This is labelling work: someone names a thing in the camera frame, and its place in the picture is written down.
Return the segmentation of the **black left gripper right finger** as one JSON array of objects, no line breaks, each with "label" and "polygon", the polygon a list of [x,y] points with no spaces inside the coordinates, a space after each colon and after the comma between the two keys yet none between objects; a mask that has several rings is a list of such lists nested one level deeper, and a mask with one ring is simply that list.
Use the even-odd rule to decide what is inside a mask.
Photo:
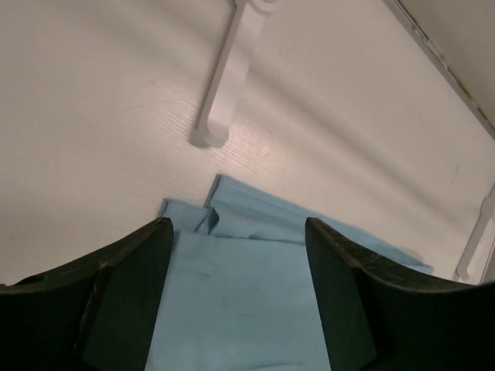
[{"label": "black left gripper right finger", "polygon": [[333,370],[492,370],[494,285],[398,264],[322,220],[306,252]]}]

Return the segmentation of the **light blue trousers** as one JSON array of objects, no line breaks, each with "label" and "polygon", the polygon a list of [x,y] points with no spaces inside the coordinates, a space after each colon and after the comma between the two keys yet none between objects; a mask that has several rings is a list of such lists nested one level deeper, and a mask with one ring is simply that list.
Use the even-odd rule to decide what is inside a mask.
[{"label": "light blue trousers", "polygon": [[148,370],[328,370],[305,247],[310,210],[218,175],[166,199],[174,241]]}]

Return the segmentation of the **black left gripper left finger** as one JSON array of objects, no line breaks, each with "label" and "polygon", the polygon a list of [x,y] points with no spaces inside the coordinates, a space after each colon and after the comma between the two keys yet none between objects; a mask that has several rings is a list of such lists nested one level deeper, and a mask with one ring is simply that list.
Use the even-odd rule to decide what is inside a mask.
[{"label": "black left gripper left finger", "polygon": [[143,370],[172,253],[160,217],[59,267],[1,287],[3,370]]}]

